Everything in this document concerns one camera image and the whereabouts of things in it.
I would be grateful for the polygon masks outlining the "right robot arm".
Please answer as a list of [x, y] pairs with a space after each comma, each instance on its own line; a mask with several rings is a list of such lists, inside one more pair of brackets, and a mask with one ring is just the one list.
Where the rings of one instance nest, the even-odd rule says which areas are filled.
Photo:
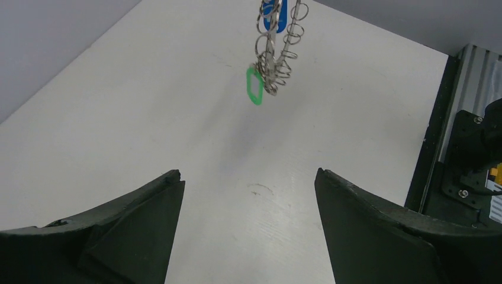
[[454, 217], [473, 227], [501, 229], [501, 186], [488, 185], [490, 170], [501, 164], [501, 100], [484, 116], [460, 110], [453, 122], [442, 192], [460, 206]]

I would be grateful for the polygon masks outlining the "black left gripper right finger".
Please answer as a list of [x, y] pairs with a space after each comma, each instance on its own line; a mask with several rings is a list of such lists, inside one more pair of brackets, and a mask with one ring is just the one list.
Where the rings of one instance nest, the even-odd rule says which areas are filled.
[[501, 231], [419, 214], [328, 169], [314, 187], [336, 283], [501, 282]]

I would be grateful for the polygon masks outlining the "blue key tag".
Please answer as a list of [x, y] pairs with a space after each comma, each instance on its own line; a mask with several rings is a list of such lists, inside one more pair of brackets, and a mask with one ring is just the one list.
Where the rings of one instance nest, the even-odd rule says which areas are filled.
[[260, 7], [260, 17], [266, 31], [281, 33], [287, 26], [288, 0], [264, 0]]

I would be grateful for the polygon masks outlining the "green key tag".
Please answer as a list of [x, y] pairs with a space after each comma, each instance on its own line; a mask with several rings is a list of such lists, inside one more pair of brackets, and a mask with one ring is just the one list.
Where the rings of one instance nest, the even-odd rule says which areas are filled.
[[255, 105], [261, 105], [263, 100], [263, 79], [257, 68], [251, 65], [246, 71], [246, 90], [249, 99]]

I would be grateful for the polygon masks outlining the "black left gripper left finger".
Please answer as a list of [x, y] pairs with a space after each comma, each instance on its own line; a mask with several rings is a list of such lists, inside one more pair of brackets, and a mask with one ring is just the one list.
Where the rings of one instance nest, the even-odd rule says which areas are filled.
[[45, 227], [1, 232], [2, 283], [164, 283], [185, 182], [171, 170]]

